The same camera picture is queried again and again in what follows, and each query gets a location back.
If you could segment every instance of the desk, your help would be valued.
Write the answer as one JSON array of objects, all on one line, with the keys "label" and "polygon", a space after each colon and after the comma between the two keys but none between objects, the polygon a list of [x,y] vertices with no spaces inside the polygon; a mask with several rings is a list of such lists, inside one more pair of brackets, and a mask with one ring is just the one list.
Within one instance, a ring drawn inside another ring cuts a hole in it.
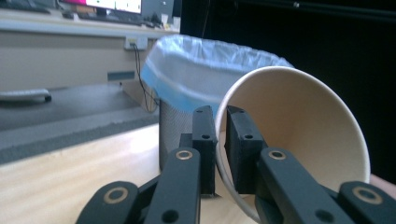
[{"label": "desk", "polygon": [[[0,223],[75,223],[102,186],[160,173],[159,126],[0,166]],[[201,223],[254,223],[229,200],[202,199]]]},{"label": "desk", "polygon": [[106,83],[107,74],[135,72],[134,52],[123,48],[126,36],[148,39],[143,64],[156,39],[177,33],[50,12],[0,9],[0,91]]}]

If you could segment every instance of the keyboard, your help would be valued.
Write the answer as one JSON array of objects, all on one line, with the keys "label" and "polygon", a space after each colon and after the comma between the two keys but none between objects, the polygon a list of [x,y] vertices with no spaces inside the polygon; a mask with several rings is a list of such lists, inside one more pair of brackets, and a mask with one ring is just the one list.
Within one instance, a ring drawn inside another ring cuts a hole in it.
[{"label": "keyboard", "polygon": [[43,7],[31,7],[18,3],[0,2],[0,8],[50,14],[50,12]]},{"label": "keyboard", "polygon": [[104,22],[114,22],[114,23],[121,23],[121,24],[128,24],[128,25],[137,25],[141,26],[144,24],[143,20],[134,17],[119,17],[119,16],[98,16],[95,13],[78,13],[78,17],[82,20],[88,21],[104,21]]}]

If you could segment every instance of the computer monitor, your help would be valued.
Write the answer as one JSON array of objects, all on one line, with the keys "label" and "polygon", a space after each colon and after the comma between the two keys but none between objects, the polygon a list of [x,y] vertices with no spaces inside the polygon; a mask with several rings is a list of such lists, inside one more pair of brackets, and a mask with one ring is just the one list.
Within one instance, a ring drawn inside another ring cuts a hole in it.
[{"label": "computer monitor", "polygon": [[95,7],[96,14],[105,16],[108,10],[142,13],[142,0],[59,0],[60,3]]}]

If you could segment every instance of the cable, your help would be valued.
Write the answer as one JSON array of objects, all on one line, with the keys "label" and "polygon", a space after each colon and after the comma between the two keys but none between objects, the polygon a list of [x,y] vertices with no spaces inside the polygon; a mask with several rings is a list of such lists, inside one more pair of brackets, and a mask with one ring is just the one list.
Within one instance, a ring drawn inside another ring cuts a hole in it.
[{"label": "cable", "polygon": [[136,73],[137,73],[137,76],[138,76],[138,78],[139,78],[140,86],[141,86],[142,89],[143,89],[143,95],[144,95],[144,97],[145,97],[146,109],[147,109],[147,111],[149,111],[148,99],[147,99],[147,96],[146,96],[146,95],[148,95],[148,96],[154,101],[155,105],[159,105],[159,103],[158,103],[157,100],[146,90],[146,88],[145,88],[145,86],[144,86],[144,84],[143,84],[142,78],[141,78],[141,76],[140,76],[140,54],[139,54],[139,49],[137,48],[137,45],[136,45],[136,44],[132,44],[132,46],[133,46],[133,48],[134,48],[134,57],[135,57],[135,59],[136,59]]},{"label": "cable", "polygon": [[59,2],[59,0],[55,1],[55,8],[60,9],[60,10],[64,10],[64,7],[61,5],[61,3]]},{"label": "cable", "polygon": [[233,199],[235,200],[236,204],[238,204],[239,208],[242,209],[242,211],[251,219],[253,219],[257,223],[261,223],[259,215],[257,212],[248,205],[247,202],[245,202],[241,196],[239,195],[238,192],[236,192],[235,188],[233,187],[233,183],[230,180],[230,177],[228,177],[224,163],[221,157],[221,151],[220,151],[220,145],[218,143],[216,147],[216,165],[218,166],[219,174],[221,177],[222,182],[224,183],[224,186],[228,190],[228,192],[231,194]]},{"label": "cable", "polygon": [[210,4],[211,3],[210,3],[210,0],[209,0],[209,2],[207,3],[207,9],[206,9],[206,15],[205,15],[205,21],[204,21],[204,30],[202,31],[201,38],[204,38],[204,36],[205,36],[205,29],[206,29],[206,25],[207,25],[207,19],[209,17]]}]

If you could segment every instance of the monitor screen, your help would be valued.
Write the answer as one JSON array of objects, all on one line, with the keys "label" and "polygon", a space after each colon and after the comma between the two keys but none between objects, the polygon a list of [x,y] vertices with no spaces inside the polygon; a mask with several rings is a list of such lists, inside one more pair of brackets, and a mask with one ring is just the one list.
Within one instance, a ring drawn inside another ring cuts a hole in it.
[{"label": "monitor screen", "polygon": [[142,0],[60,0],[61,3],[142,13]]}]

